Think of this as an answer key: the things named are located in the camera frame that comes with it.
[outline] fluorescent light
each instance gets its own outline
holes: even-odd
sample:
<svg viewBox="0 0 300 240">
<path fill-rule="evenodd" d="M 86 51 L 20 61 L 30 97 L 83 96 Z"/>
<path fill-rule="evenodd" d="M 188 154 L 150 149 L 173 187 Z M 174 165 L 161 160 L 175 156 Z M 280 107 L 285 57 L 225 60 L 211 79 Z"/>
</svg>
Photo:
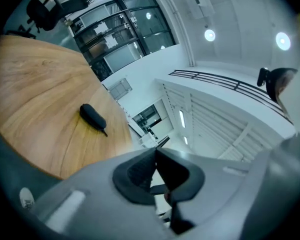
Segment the fluorescent light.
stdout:
<svg viewBox="0 0 300 240">
<path fill-rule="evenodd" d="M 290 38 L 286 33 L 279 32 L 275 36 L 275 42 L 281 50 L 287 51 L 291 46 Z"/>
<path fill-rule="evenodd" d="M 212 42 L 216 39 L 216 33 L 212 29 L 207 29 L 204 32 L 204 37 L 207 39 L 209 42 Z"/>
<path fill-rule="evenodd" d="M 185 119 L 184 119 L 184 113 L 181 110 L 179 110 L 179 114 L 180 114 L 180 118 L 181 118 L 182 127 L 186 128 Z"/>
</svg>

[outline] black metal railing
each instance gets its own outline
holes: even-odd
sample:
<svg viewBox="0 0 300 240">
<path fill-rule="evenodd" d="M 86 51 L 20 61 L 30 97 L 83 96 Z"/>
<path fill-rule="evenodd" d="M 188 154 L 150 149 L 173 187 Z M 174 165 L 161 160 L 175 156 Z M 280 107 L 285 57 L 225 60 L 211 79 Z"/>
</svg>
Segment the black metal railing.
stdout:
<svg viewBox="0 0 300 240">
<path fill-rule="evenodd" d="M 198 72 L 198 71 L 190 71 L 190 70 L 175 70 L 174 72 L 169 74 L 170 76 L 176 76 L 176 77 L 182 77 L 182 78 L 189 78 L 189 79 L 195 79 L 200 80 L 203 82 L 207 82 L 210 84 L 222 86 L 228 89 L 231 89 L 233 91 L 236 91 L 238 93 L 241 93 L 243 95 L 246 95 L 250 97 L 251 99 L 254 99 L 263 105 L 269 107 L 276 113 L 278 113 L 280 116 L 287 119 L 284 112 L 280 108 L 280 106 L 274 102 L 272 99 L 269 98 L 267 92 L 265 90 L 262 90 L 258 87 L 255 87 L 251 84 L 248 84 L 246 82 L 236 80 L 230 77 L 218 75 L 218 74 L 211 74 L 211 73 L 205 73 L 205 72 Z"/>
</svg>

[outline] white sneaker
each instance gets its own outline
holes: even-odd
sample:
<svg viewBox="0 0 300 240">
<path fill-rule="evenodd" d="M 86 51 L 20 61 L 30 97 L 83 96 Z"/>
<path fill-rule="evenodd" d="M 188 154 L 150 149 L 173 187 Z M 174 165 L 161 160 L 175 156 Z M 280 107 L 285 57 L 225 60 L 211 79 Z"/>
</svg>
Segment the white sneaker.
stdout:
<svg viewBox="0 0 300 240">
<path fill-rule="evenodd" d="M 29 188 L 23 187 L 19 193 L 20 202 L 23 208 L 30 210 L 35 204 L 34 196 L 31 194 Z"/>
</svg>

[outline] white ceiling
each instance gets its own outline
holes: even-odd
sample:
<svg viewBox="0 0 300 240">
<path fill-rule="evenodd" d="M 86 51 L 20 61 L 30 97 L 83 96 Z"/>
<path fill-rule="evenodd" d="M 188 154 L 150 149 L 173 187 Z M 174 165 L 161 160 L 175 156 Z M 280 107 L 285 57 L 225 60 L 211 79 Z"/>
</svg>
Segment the white ceiling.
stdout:
<svg viewBox="0 0 300 240">
<path fill-rule="evenodd" d="M 201 156 L 251 162 L 255 155 L 273 148 L 282 138 L 252 116 L 217 98 L 185 91 L 178 84 L 163 84 L 167 110 L 174 117 L 180 137 L 187 137 L 191 150 Z M 179 111 L 185 117 L 182 127 Z"/>
<path fill-rule="evenodd" d="M 283 0 L 210 0 L 214 14 L 194 19 L 185 0 L 173 0 L 184 22 L 196 61 L 232 63 L 259 70 L 300 64 L 295 15 Z M 216 38 L 204 37 L 208 29 Z M 279 49 L 275 37 L 286 33 L 288 51 Z"/>
</svg>

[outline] large window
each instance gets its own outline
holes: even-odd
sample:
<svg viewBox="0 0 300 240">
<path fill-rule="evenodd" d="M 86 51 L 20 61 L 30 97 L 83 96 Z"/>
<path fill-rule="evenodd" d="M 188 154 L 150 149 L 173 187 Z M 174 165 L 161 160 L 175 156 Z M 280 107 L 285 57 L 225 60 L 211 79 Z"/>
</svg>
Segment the large window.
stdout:
<svg viewBox="0 0 300 240">
<path fill-rule="evenodd" d="M 126 65 L 175 45 L 155 0 L 115 0 L 73 21 L 74 39 L 100 81 Z"/>
</svg>

